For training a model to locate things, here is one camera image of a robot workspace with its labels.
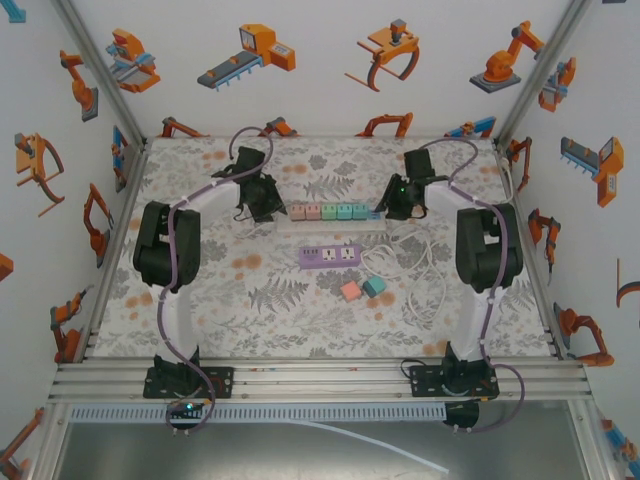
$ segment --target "purple cable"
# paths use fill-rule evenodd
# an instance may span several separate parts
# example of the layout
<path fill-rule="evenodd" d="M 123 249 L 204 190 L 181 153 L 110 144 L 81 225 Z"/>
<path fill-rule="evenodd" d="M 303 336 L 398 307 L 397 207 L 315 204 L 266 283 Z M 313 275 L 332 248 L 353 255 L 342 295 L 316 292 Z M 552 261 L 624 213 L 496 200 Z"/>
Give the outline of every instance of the purple cable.
<path fill-rule="evenodd" d="M 171 353 L 173 353 L 178 359 L 180 359 L 185 365 L 187 365 L 191 370 L 193 370 L 194 372 L 196 372 L 200 378 L 202 378 L 204 380 L 204 382 L 207 385 L 207 388 L 209 389 L 209 392 L 211 394 L 211 407 L 209 408 L 209 410 L 207 411 L 207 413 L 204 415 L 204 417 L 202 417 L 202 419 L 200 419 L 200 422 L 193 428 L 187 429 L 186 431 L 192 431 L 195 432 L 197 430 L 199 430 L 200 428 L 202 428 L 207 421 L 209 420 L 209 418 L 211 418 L 211 415 L 213 414 L 213 407 L 215 405 L 215 390 L 213 388 L 213 384 L 211 383 L 211 380 L 209 379 L 209 377 L 207 377 L 207 374 L 204 373 L 202 371 L 202 369 L 200 367 L 198 367 L 196 364 L 192 363 L 188 358 L 186 358 L 184 355 L 182 355 L 180 352 L 178 352 L 178 350 L 171 344 L 171 340 L 169 340 L 169 338 L 167 337 L 167 332 L 164 329 L 164 321 L 163 321 L 163 317 L 162 317 L 162 312 L 164 309 L 164 301 L 167 297 L 167 293 L 176 286 L 176 284 L 178 283 L 178 256 L 176 253 L 176 232 L 175 232 L 175 228 L 174 228 L 174 224 L 173 224 L 173 219 L 174 216 L 176 214 L 176 211 L 178 209 L 180 209 L 181 207 L 185 206 L 188 202 L 191 202 L 193 200 L 195 200 L 196 198 L 198 198 L 200 195 L 202 195 L 203 193 L 208 192 L 209 190 L 213 190 L 214 188 L 216 188 L 218 185 L 222 185 L 224 183 L 228 183 L 232 180 L 236 180 L 238 178 L 242 178 L 242 177 L 246 177 L 247 175 L 251 175 L 252 173 L 255 173 L 257 171 L 259 171 L 261 168 L 263 168 L 268 162 L 269 160 L 271 160 L 271 156 L 273 155 L 273 139 L 269 136 L 269 134 L 267 132 L 265 132 L 262 128 L 259 127 L 244 127 L 242 129 L 240 129 L 238 132 L 236 132 L 236 134 L 231 138 L 231 142 L 229 142 L 229 159 L 233 160 L 233 153 L 232 153 L 232 149 L 233 149 L 233 143 L 236 141 L 236 139 L 238 138 L 238 136 L 240 136 L 240 134 L 246 132 L 247 130 L 257 130 L 260 133 L 263 133 L 265 135 L 265 137 L 267 138 L 267 140 L 269 141 L 269 152 L 267 153 L 264 161 L 250 169 L 247 170 L 246 172 L 242 172 L 242 173 L 238 173 L 235 175 L 230 175 L 228 177 L 225 178 L 221 178 L 217 181 L 217 183 L 215 185 L 213 184 L 208 184 L 205 187 L 202 187 L 200 190 L 195 191 L 194 193 L 192 193 L 191 195 L 189 195 L 187 197 L 186 200 L 180 200 L 178 203 L 176 203 L 175 205 L 173 205 L 171 207 L 171 210 L 169 210 L 169 218 L 168 218 L 168 223 L 169 223 L 169 256 L 171 258 L 171 282 L 169 283 L 169 285 L 167 285 L 166 287 L 164 287 L 162 289 L 162 292 L 160 292 L 160 299 L 158 302 L 158 313 L 157 313 L 157 319 L 158 319 L 158 331 L 160 332 L 160 337 L 162 338 L 162 341 L 165 343 L 165 345 L 167 346 L 167 348 L 169 349 L 169 351 Z M 170 427 L 170 428 L 174 428 L 173 425 L 171 425 L 171 412 L 174 409 L 167 409 L 167 413 L 165 415 L 165 423 Z"/>
<path fill-rule="evenodd" d="M 420 149 L 427 148 L 431 145 L 434 145 L 440 142 L 461 142 L 461 143 L 466 143 L 467 145 L 471 145 L 471 147 L 473 147 L 473 150 L 474 150 L 473 155 L 461 166 L 456 168 L 451 174 L 451 176 L 449 177 L 449 188 L 451 189 L 452 192 L 461 196 L 465 200 L 471 203 L 474 203 L 476 205 L 479 205 L 483 208 L 487 208 L 491 210 L 493 214 L 496 216 L 496 218 L 498 219 L 498 223 L 500 224 L 500 235 L 502 236 L 502 248 L 500 251 L 500 266 L 498 268 L 498 276 L 496 277 L 496 281 L 494 282 L 489 292 L 489 299 L 488 299 L 489 303 L 487 305 L 487 313 L 485 314 L 484 323 L 482 324 L 482 331 L 480 333 L 480 353 L 482 354 L 483 360 L 487 363 L 487 365 L 490 368 L 494 368 L 494 369 L 504 368 L 506 370 L 509 370 L 516 376 L 516 378 L 518 379 L 518 382 L 520 383 L 520 399 L 518 400 L 518 403 L 516 404 L 516 407 L 513 409 L 511 414 L 506 418 L 500 420 L 499 422 L 494 423 L 493 425 L 488 425 L 486 427 L 479 427 L 476 429 L 467 430 L 468 433 L 484 433 L 484 432 L 489 432 L 491 430 L 495 430 L 496 428 L 502 427 L 503 425 L 506 425 L 511 420 L 513 420 L 520 412 L 520 409 L 522 409 L 522 406 L 524 405 L 524 398 L 526 395 L 524 379 L 522 378 L 522 375 L 520 374 L 520 372 L 518 372 L 518 370 L 516 370 L 511 365 L 506 365 L 504 363 L 496 363 L 496 364 L 491 363 L 491 360 L 489 359 L 489 356 L 487 355 L 487 352 L 484 346 L 484 341 L 487 336 L 487 331 L 489 330 L 489 320 L 491 319 L 491 313 L 493 312 L 493 301 L 495 300 L 495 293 L 497 288 L 502 283 L 502 279 L 504 278 L 504 272 L 507 268 L 507 249 L 508 249 L 508 243 L 509 243 L 508 234 L 507 234 L 507 223 L 504 219 L 504 216 L 500 213 L 500 211 L 496 207 L 494 207 L 489 203 L 483 202 L 482 200 L 479 200 L 473 197 L 472 195 L 469 195 L 468 193 L 464 192 L 463 190 L 460 190 L 458 187 L 456 187 L 453 184 L 454 177 L 458 173 L 460 173 L 463 169 L 468 167 L 478 157 L 478 147 L 472 142 L 470 142 L 469 140 L 466 140 L 464 138 L 445 137 L 445 138 L 439 138 L 437 140 L 433 140 L 423 145 L 422 147 L 420 147 Z"/>

